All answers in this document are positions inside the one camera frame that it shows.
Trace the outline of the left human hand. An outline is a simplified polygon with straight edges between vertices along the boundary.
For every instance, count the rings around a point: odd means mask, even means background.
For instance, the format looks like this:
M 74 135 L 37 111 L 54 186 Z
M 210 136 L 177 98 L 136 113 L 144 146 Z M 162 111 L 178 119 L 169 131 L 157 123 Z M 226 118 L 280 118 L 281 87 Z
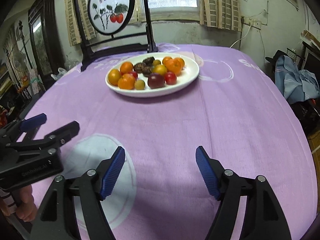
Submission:
M 20 206 L 16 209 L 16 215 L 24 222 L 31 222 L 37 215 L 37 207 L 34 203 L 33 188 L 31 185 L 23 187 L 19 190 L 21 200 Z

